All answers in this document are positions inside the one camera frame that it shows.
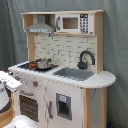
oven handle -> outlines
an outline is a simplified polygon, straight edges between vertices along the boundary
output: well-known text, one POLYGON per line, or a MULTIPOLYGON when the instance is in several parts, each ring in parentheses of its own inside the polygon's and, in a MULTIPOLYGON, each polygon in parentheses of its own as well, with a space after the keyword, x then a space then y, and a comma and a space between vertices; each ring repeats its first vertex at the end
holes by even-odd
POLYGON ((26 95, 26 96, 34 96, 33 93, 27 93, 27 92, 25 92, 23 90, 21 90, 20 93, 22 93, 23 95, 26 95))
POLYGON ((49 102, 48 113, 49 113, 49 118, 53 119, 53 115, 51 114, 51 108, 52 108, 52 101, 49 102))
POLYGON ((60 20, 60 16, 59 17, 57 17, 57 19, 56 19, 56 27, 57 27, 57 30, 60 30, 60 26, 59 26, 59 20, 60 20))

gray wall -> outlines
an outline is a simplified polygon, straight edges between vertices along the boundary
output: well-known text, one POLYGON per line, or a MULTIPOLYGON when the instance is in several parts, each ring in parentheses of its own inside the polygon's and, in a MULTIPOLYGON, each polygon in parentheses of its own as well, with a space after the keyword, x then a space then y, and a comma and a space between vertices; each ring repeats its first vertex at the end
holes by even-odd
POLYGON ((6 0, 0 1, 0 70, 15 64, 13 35, 6 0))
POLYGON ((116 128, 128 127, 128 1, 127 0, 7 0, 16 62, 27 60, 26 34, 21 12, 105 10, 104 70, 114 73, 116 83, 108 87, 108 121, 116 128))

sink basin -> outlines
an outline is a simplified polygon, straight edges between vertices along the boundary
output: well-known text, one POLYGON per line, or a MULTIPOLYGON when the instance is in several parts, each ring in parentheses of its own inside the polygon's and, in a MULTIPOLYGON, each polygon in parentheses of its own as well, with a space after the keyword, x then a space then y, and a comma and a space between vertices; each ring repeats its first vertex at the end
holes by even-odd
POLYGON ((80 70, 80 69, 75 69, 75 68, 62 68, 56 72, 53 73, 55 76, 59 77, 65 77, 68 79, 73 79, 77 81, 84 81, 91 77, 94 73, 91 71, 85 71, 85 70, 80 70))

range hood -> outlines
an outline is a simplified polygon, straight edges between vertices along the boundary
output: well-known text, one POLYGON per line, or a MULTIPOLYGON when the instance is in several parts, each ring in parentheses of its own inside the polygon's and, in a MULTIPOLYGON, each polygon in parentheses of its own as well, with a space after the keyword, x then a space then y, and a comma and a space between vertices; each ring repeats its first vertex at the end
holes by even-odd
POLYGON ((55 28, 45 23, 45 15, 37 15, 37 23, 28 27, 26 32, 54 33, 55 28))

tile backsplash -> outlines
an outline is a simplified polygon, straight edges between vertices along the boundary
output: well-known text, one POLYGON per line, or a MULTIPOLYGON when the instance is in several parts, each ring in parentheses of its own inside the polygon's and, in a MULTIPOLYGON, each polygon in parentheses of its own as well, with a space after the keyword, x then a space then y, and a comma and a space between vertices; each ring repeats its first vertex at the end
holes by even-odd
MULTIPOLYGON (((35 39, 35 55, 38 58, 52 58, 54 64, 77 68, 80 53, 88 50, 95 56, 96 37, 38 34, 35 39)), ((95 70, 89 55, 83 56, 88 62, 88 70, 95 70)))

